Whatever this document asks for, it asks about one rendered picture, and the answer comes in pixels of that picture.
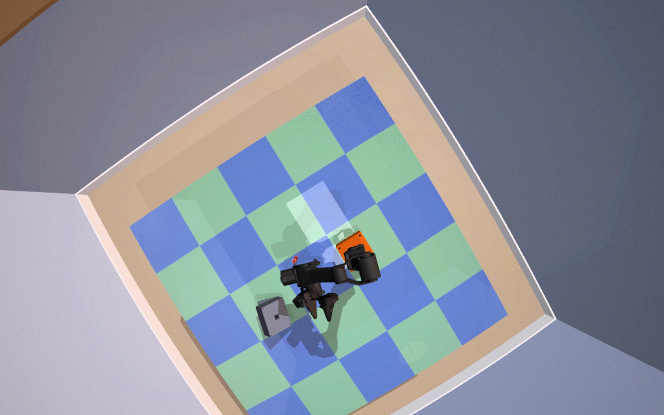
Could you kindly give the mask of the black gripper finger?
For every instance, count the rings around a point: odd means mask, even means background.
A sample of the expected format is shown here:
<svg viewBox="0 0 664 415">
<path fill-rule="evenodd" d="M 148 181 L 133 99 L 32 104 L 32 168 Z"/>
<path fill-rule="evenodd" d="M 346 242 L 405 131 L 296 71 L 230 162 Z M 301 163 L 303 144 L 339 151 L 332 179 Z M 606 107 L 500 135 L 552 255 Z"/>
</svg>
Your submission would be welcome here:
<svg viewBox="0 0 664 415">
<path fill-rule="evenodd" d="M 319 308 L 323 309 L 323 312 L 325 313 L 325 318 L 327 319 L 327 322 L 330 322 L 334 310 L 334 304 L 326 305 L 325 307 L 323 305 L 319 305 Z"/>
<path fill-rule="evenodd" d="M 317 307 L 316 307 L 316 300 L 310 300 L 308 304 L 306 305 L 307 309 L 311 313 L 312 317 L 314 319 L 317 319 Z"/>
</svg>

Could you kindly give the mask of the grey panel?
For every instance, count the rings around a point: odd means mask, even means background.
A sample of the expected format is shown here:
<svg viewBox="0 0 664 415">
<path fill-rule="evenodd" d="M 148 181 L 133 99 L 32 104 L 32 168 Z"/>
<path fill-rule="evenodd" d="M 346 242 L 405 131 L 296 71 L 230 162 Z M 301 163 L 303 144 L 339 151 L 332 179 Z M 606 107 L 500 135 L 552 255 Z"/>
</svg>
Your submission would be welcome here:
<svg viewBox="0 0 664 415">
<path fill-rule="evenodd" d="M 292 325 L 283 297 L 277 296 L 273 299 L 260 300 L 257 303 L 256 312 L 266 336 L 273 337 Z"/>
</svg>

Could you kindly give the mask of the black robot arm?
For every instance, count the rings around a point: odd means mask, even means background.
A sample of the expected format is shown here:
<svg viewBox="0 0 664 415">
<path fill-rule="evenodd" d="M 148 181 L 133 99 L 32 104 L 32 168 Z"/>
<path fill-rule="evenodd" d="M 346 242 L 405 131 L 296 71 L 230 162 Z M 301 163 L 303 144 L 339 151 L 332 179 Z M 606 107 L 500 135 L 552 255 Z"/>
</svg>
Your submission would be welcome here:
<svg viewBox="0 0 664 415">
<path fill-rule="evenodd" d="M 284 286 L 297 283 L 297 286 L 301 287 L 301 292 L 292 300 L 297 308 L 304 308 L 311 299 L 315 299 L 310 287 L 317 282 L 334 282 L 335 285 L 343 283 L 364 285 L 379 280 L 380 270 L 376 253 L 366 252 L 363 244 L 347 250 L 344 252 L 346 262 L 339 265 L 317 267 L 320 262 L 314 258 L 313 262 L 300 263 L 291 269 L 280 271 L 280 282 Z M 361 281 L 347 277 L 347 271 L 344 267 L 346 263 L 348 270 L 360 271 Z"/>
</svg>

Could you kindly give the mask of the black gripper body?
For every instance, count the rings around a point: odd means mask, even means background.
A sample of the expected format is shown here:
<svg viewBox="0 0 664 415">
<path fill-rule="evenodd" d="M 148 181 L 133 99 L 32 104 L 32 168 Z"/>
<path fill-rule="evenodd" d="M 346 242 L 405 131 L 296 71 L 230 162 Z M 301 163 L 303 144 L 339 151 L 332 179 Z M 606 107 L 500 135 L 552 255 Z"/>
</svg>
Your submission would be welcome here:
<svg viewBox="0 0 664 415">
<path fill-rule="evenodd" d="M 317 282 L 316 284 L 312 285 L 310 289 L 312 290 L 313 294 L 315 295 L 315 299 L 311 300 L 318 300 L 319 305 L 323 305 L 324 307 L 326 305 L 334 304 L 336 300 L 339 300 L 339 297 L 335 293 L 325 293 L 325 290 L 322 290 L 322 287 L 320 285 L 322 282 Z"/>
</svg>

